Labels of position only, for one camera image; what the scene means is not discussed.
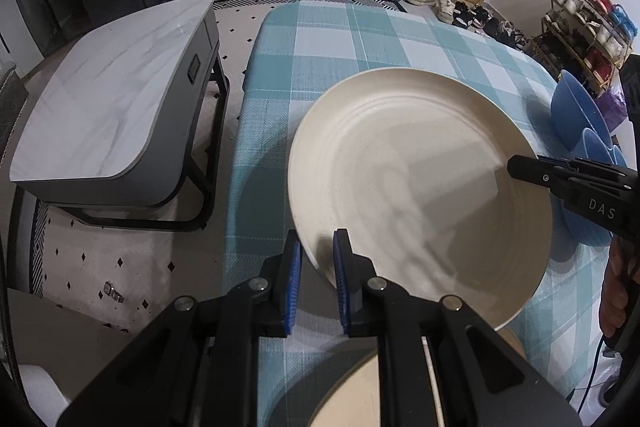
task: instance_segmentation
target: blue bowl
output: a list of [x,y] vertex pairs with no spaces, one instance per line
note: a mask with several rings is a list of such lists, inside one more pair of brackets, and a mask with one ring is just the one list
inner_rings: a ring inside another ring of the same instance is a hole
[[[582,137],[574,148],[576,158],[595,160],[606,164],[611,163],[611,156],[606,145],[591,129],[584,129]],[[592,223],[584,217],[562,207],[564,222],[579,243],[588,247],[608,247],[611,243],[611,232]]]
[[551,99],[551,120],[560,141],[569,150],[578,145],[585,128],[597,134],[609,151],[613,147],[609,129],[598,106],[568,71],[562,71]]
[[616,165],[620,165],[621,167],[628,167],[628,165],[626,164],[625,157],[622,154],[620,147],[618,147],[617,145],[613,146],[612,157],[613,157],[613,163],[615,163]]

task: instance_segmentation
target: person's hand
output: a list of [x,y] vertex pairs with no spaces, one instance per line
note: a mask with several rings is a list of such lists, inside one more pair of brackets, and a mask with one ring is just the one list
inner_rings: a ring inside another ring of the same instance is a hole
[[[600,295],[600,330],[605,337],[612,337],[616,329],[625,323],[625,307],[628,301],[625,287],[618,278],[622,273],[624,256],[620,240],[613,237],[609,248],[609,262],[604,272],[602,294]],[[634,280],[640,284],[640,271],[636,273]]]

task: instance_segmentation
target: white side table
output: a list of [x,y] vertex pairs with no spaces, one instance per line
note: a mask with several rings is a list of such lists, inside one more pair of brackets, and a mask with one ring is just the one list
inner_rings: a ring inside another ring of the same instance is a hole
[[[10,179],[88,225],[195,230],[213,210],[228,95],[213,0],[176,0],[80,39],[35,105]],[[191,147],[207,83],[220,89],[206,172]],[[204,195],[190,221],[94,217],[83,209],[154,208],[189,177]]]

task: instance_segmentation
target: shoe rack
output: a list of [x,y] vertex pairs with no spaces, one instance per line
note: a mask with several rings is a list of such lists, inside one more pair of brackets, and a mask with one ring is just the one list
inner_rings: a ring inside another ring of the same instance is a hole
[[[564,52],[551,49],[553,38]],[[551,10],[542,17],[542,34],[531,39],[528,52],[556,80],[560,70],[571,67],[576,77],[588,81],[592,95],[599,96],[632,53],[632,43],[623,23],[600,0],[551,0]]]

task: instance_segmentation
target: table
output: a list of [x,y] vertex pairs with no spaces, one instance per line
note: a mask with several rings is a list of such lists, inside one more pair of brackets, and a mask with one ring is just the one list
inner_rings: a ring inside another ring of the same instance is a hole
[[[88,225],[194,230],[213,208],[228,93],[213,0],[177,0],[133,13],[80,39],[30,114],[10,179]],[[191,146],[207,83],[220,97],[209,162]],[[153,208],[188,176],[204,195],[190,221],[108,219],[84,208]]]
[[[554,135],[555,81],[532,58],[461,28],[405,13],[302,1],[265,19],[246,70],[228,204],[223,291],[281,253],[293,227],[287,154],[306,110],[338,81],[371,68],[407,66],[452,76],[504,110],[536,153],[568,152]],[[552,199],[545,276],[512,321],[527,359],[563,395],[586,373],[600,337],[597,307],[606,249],[578,245]],[[347,339],[335,290],[304,259],[292,335],[261,344],[260,425],[303,426],[337,379],[374,349]]]

